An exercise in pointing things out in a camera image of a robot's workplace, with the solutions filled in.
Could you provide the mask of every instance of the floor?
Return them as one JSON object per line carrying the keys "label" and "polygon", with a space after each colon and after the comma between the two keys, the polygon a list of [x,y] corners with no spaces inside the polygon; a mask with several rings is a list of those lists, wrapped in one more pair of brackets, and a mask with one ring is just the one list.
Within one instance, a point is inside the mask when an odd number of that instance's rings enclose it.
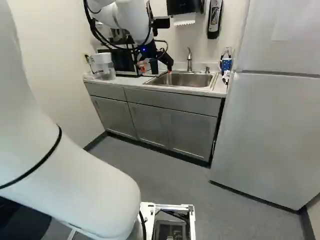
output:
{"label": "floor", "polygon": [[[207,168],[112,137],[90,152],[130,175],[143,201],[195,205],[197,240],[304,239],[298,215],[210,184]],[[65,240],[69,231],[53,221],[42,240]]]}

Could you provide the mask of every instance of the refrigerator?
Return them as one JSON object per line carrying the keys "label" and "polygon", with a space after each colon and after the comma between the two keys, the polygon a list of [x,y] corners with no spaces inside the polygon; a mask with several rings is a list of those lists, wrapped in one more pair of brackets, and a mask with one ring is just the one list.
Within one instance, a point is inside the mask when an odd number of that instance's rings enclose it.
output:
{"label": "refrigerator", "polygon": [[320,3],[251,0],[210,180],[299,210],[320,193]]}

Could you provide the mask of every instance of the microwave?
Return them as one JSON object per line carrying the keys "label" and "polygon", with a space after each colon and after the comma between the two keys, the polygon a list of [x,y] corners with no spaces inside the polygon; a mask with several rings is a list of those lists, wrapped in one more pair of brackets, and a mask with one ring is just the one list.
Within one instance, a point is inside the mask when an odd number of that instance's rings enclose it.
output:
{"label": "microwave", "polygon": [[[134,44],[117,44],[120,48],[132,49]],[[108,49],[107,47],[99,48],[97,53],[111,53],[111,60],[116,75],[129,75],[129,76],[141,76],[143,72],[135,64],[135,55],[133,51],[119,51]],[[150,64],[147,64],[146,71],[150,71]]]}

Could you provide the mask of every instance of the stainless steel sink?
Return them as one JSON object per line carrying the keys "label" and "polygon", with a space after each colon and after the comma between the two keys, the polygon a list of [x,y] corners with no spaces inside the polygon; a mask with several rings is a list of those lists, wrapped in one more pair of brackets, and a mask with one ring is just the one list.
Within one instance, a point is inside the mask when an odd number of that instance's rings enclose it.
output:
{"label": "stainless steel sink", "polygon": [[160,77],[155,77],[144,84],[176,88],[211,89],[216,79],[215,76],[216,74],[173,71]]}

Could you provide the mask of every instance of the countertop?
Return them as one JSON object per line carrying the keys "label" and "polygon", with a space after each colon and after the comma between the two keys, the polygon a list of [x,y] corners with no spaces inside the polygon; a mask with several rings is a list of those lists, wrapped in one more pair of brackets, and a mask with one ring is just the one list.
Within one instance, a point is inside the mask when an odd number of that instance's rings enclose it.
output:
{"label": "countertop", "polygon": [[144,90],[154,90],[160,92],[169,93],[180,93],[180,94],[190,94],[198,96],[209,96],[216,98],[225,98],[227,95],[227,86],[222,81],[221,75],[218,76],[215,81],[213,90],[207,89],[195,89],[191,87],[171,87],[171,86],[157,86],[157,85],[147,85],[144,84],[146,81],[154,77],[140,76],[140,77],[129,77],[129,76],[117,76],[114,80],[100,80],[100,79],[84,79],[85,83],[119,86],[132,89],[144,89]]}

